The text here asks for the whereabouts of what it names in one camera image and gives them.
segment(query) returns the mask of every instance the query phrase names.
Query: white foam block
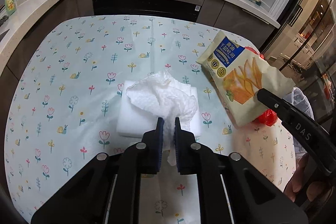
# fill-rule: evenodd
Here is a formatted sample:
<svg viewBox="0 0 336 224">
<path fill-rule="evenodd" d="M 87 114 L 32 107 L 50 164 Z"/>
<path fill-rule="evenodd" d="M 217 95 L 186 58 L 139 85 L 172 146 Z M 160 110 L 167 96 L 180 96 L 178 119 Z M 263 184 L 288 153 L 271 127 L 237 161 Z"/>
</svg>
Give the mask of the white foam block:
<svg viewBox="0 0 336 224">
<path fill-rule="evenodd" d="M 130 99 L 126 95 L 126 89 L 134 83 L 134 81 L 125 81 L 124 83 L 124 91 L 121 97 L 121 106 L 117 121 L 117 132 L 119 135 L 125 137 L 142 138 L 145 132 L 156 128 L 158 117 L 131 104 Z M 190 132 L 192 132 L 195 137 L 199 137 L 201 135 L 200 109 L 198 106 L 197 89 L 193 86 L 191 87 L 191 94 L 196 98 L 197 111 L 190 121 Z"/>
</svg>

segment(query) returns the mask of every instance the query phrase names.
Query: snack bag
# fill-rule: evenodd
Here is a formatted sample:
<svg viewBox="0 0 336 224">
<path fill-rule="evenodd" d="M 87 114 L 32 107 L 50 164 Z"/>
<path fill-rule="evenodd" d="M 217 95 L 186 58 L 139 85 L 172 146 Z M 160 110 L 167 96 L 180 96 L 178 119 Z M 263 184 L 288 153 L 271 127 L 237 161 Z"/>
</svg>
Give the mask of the snack bag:
<svg viewBox="0 0 336 224">
<path fill-rule="evenodd" d="M 265 60 L 251 50 L 229 40 L 220 31 L 198 58 L 211 74 L 238 126 L 252 122 L 268 108 L 255 96 L 265 88 L 282 98 L 295 86 Z"/>
</svg>

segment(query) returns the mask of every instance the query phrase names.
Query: blue label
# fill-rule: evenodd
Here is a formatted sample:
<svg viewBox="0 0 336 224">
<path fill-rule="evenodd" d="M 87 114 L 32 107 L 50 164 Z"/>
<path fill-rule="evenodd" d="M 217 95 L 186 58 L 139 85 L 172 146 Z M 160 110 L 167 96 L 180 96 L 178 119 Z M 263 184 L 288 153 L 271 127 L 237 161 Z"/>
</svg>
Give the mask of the blue label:
<svg viewBox="0 0 336 224">
<path fill-rule="evenodd" d="M 227 68 L 245 48 L 231 42 L 227 37 L 214 50 L 214 55 Z"/>
</svg>

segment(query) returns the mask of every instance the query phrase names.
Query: tablecloth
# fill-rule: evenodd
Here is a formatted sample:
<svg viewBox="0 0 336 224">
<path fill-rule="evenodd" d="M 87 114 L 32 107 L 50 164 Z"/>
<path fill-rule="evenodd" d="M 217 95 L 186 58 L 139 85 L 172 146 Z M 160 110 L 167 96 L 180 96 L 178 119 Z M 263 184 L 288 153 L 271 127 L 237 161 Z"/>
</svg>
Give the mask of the tablecloth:
<svg viewBox="0 0 336 224">
<path fill-rule="evenodd" d="M 280 121 L 238 128 L 196 59 L 219 30 L 149 16 L 67 20 L 41 43 L 12 100 L 5 133 L 5 169 L 15 208 L 33 213 L 100 152 L 123 152 L 136 138 L 116 132 L 125 80 L 168 69 L 197 88 L 202 114 L 198 142 L 214 152 L 240 152 L 283 190 L 295 170 L 292 136 Z M 229 39 L 254 47 L 230 32 Z M 199 223 L 196 177 L 167 165 L 143 176 L 140 223 Z"/>
</svg>

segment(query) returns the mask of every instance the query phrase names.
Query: yellow seasoning bag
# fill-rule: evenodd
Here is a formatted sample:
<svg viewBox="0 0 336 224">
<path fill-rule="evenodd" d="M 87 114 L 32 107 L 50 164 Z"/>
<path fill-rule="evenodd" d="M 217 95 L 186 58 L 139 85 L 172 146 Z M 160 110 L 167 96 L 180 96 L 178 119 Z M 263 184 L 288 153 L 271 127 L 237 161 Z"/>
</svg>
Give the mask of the yellow seasoning bag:
<svg viewBox="0 0 336 224">
<path fill-rule="evenodd" d="M 210 72 L 238 126 L 252 122 L 267 110 L 255 96 L 259 89 L 265 88 L 282 98 L 295 86 L 292 79 L 229 40 L 223 31 L 216 35 L 197 63 Z"/>
</svg>

